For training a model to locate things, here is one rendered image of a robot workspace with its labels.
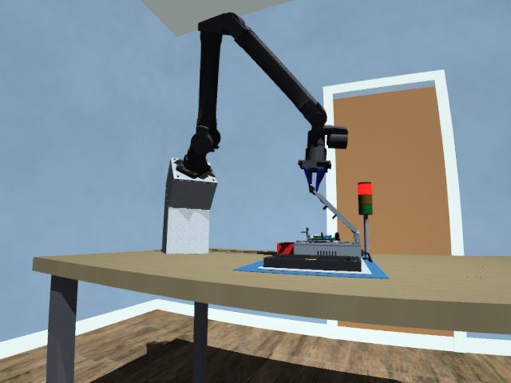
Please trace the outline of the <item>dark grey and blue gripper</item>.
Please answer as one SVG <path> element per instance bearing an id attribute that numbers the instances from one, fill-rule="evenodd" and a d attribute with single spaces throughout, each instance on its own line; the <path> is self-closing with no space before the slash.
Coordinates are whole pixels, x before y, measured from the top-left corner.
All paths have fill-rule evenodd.
<path id="1" fill-rule="evenodd" d="M 315 190 L 317 192 L 325 173 L 328 173 L 328 168 L 331 169 L 331 161 L 324 160 L 324 151 L 325 146 L 317 144 L 317 147 L 314 147 L 313 144 L 310 144 L 307 149 L 307 160 L 298 160 L 298 165 L 300 165 L 300 168 L 305 172 L 309 187 L 312 184 L 311 172 L 316 172 L 317 170 L 315 185 Z"/>

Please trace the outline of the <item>red bin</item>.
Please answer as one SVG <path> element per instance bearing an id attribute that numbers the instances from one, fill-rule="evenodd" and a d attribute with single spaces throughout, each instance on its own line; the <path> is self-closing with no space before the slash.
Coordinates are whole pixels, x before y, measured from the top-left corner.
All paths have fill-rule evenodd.
<path id="1" fill-rule="evenodd" d="M 294 243 L 277 243 L 277 254 L 294 254 Z"/>

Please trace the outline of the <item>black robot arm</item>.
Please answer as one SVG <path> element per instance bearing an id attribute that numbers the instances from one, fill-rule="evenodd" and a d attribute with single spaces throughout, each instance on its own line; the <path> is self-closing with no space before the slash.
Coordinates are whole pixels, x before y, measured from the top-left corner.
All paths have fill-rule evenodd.
<path id="1" fill-rule="evenodd" d="M 220 133 L 216 129 L 216 102 L 220 63 L 220 46 L 223 35 L 233 36 L 234 41 L 255 61 L 255 63 L 276 83 L 292 101 L 295 107 L 311 124 L 307 146 L 325 146 L 347 149 L 346 127 L 325 125 L 327 113 L 322 105 L 301 85 L 288 68 L 262 42 L 256 33 L 245 25 L 238 15 L 229 12 L 198 23 L 200 31 L 200 89 L 196 134 L 184 161 L 176 170 L 193 179 L 210 171 L 206 155 L 218 149 Z M 230 33 L 230 34 L 228 34 Z M 192 151 L 191 151 L 192 150 Z M 197 154 L 198 153 L 198 154 Z"/>

